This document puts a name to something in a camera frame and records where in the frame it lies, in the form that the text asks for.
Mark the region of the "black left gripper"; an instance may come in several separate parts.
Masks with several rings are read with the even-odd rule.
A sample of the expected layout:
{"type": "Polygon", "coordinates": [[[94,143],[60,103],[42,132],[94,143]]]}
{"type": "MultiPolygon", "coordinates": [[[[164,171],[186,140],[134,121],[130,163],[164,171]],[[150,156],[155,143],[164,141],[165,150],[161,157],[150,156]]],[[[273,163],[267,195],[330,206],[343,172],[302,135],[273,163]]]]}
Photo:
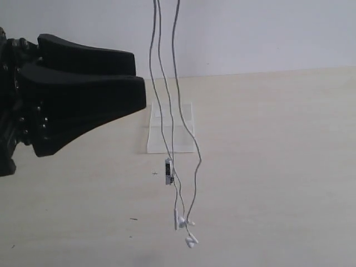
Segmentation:
{"type": "Polygon", "coordinates": [[[37,42],[1,31],[1,176],[16,172],[19,143],[38,157],[54,155],[94,128],[146,108],[133,53],[48,33],[37,42]]]}

